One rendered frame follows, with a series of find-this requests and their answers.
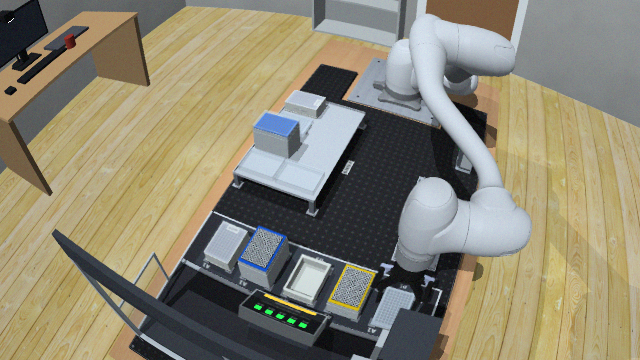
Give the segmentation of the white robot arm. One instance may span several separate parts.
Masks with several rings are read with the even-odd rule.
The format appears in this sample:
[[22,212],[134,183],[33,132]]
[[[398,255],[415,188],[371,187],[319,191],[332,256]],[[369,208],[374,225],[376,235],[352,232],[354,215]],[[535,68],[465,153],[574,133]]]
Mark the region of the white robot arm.
[[378,101],[418,112],[422,98],[472,164],[479,180],[478,191],[470,201],[458,199],[452,186],[441,178],[425,178],[414,186],[398,226],[395,258],[403,269],[426,270],[442,253],[502,257],[516,254],[527,245],[532,233],[529,214],[516,206],[511,193],[504,189],[492,154],[447,95],[473,93],[478,86],[477,75],[509,75],[515,58],[514,46],[500,34],[444,21],[432,14],[420,15],[409,39],[392,46],[386,62],[386,83],[373,82],[373,87],[382,90]]

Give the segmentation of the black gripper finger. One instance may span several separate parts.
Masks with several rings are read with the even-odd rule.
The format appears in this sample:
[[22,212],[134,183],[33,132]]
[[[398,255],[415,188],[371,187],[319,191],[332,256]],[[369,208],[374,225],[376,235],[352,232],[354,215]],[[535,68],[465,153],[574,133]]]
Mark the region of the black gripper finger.
[[416,298],[416,301],[414,302],[414,305],[412,306],[412,309],[411,309],[412,311],[414,311],[416,306],[420,305],[420,303],[421,304],[423,302],[424,303],[428,303],[428,301],[429,301],[429,298],[430,298],[430,295],[431,295],[432,286],[434,284],[436,276],[432,275],[431,277],[429,277],[429,276],[424,274],[424,277],[425,277],[424,281],[425,281],[425,286],[426,286],[425,294],[423,293],[423,289],[422,289],[422,286],[421,286],[420,282],[415,284],[414,281],[408,281],[408,284],[410,285],[411,289],[413,290],[415,298]]
[[[400,279],[398,276],[395,278],[393,276],[393,274],[391,274],[390,276],[388,276],[385,279],[382,279],[383,275],[386,274],[386,272],[390,271],[390,269],[393,267],[393,265],[388,265],[387,261],[382,261],[380,268],[379,268],[379,272],[378,274],[374,277],[375,280],[372,282],[371,287],[375,288],[375,291],[379,291],[376,301],[375,303],[378,303],[380,300],[380,296],[381,293],[383,292],[382,290],[384,290],[385,288],[391,286],[392,284],[396,284],[399,281],[402,281],[402,279]],[[381,280],[381,281],[380,281]],[[380,282],[379,282],[380,281]],[[391,283],[392,282],[392,283]]]

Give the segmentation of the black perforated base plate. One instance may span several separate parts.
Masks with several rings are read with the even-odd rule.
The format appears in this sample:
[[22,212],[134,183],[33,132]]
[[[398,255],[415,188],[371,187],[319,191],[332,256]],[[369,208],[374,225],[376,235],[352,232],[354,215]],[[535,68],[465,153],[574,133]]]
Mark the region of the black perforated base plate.
[[[457,198],[470,201],[478,176],[456,170],[458,146],[441,129],[343,100],[358,72],[320,64],[299,91],[327,102],[365,112],[365,129],[355,131],[316,198],[316,216],[306,214],[309,201],[241,177],[229,184],[217,212],[253,228],[264,227],[288,241],[322,254],[378,271],[391,261],[398,242],[400,216],[420,177],[446,180]],[[353,165],[343,174],[348,161]],[[442,253],[433,288],[443,290],[434,313],[443,318],[463,253]]]

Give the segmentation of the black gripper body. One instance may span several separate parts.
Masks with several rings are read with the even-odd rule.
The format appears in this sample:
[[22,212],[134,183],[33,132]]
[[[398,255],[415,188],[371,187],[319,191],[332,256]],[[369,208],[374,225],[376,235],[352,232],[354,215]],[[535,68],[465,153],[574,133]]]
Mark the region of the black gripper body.
[[424,281],[424,279],[425,279],[424,274],[426,275],[426,270],[427,269],[423,270],[421,272],[415,272],[415,273],[414,272],[410,272],[410,271],[406,271],[402,267],[399,266],[397,261],[395,261],[393,266],[394,267],[392,267],[390,269],[390,271],[391,271],[391,273],[393,274],[393,276],[395,278],[398,276],[400,279],[402,279],[402,281],[399,281],[399,282],[408,284],[408,281],[414,281],[415,284],[416,284],[416,283]]

